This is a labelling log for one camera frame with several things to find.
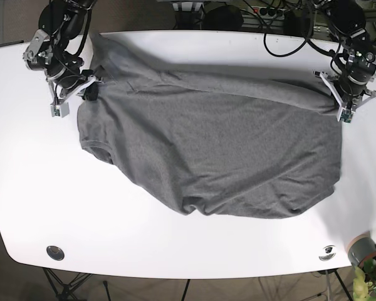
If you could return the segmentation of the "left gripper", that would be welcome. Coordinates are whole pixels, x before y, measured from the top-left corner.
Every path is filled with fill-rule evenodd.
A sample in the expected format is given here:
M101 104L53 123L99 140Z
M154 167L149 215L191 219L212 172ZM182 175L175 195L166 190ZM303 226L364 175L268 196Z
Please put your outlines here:
M376 90L358 85L343 75L330 75L324 71L313 71L313 75L329 89L339 107L355 111L371 100L376 100Z

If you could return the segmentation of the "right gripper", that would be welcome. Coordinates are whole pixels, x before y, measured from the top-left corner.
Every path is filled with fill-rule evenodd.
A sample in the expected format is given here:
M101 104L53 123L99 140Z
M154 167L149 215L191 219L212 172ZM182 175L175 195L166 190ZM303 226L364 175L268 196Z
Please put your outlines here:
M77 75L64 71L61 75L47 78L47 82L53 97L51 104L59 105L75 95L84 101L96 101L102 77L96 76L93 70L83 70Z

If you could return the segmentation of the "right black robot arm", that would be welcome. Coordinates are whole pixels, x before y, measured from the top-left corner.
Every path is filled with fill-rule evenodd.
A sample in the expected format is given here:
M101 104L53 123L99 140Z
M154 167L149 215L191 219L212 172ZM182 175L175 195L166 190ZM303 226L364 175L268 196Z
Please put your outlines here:
M100 79L82 70L84 49L96 1L50 1L39 17L38 30L23 54L28 69L43 71L55 107L71 95L98 98Z

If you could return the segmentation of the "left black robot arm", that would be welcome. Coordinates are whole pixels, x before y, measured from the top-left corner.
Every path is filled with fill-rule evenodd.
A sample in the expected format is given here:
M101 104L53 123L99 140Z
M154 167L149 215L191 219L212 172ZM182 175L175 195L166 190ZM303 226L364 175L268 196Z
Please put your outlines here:
M329 96L318 93L299 93L304 100L287 96L284 103L294 107L312 110L321 114L352 114L356 108L376 99L376 91L369 90L367 83L376 78L376 46L370 40L366 30L366 19L362 8L355 1L307 1L310 22L305 32L304 41L295 50L276 54L270 51L263 37L266 51L277 58L284 58L299 52L306 44L317 52L331 58L330 66L336 66L336 75L329 77L326 73L315 75L330 91ZM327 18L330 33L338 41L338 50L325 51L311 41L314 12L320 12Z

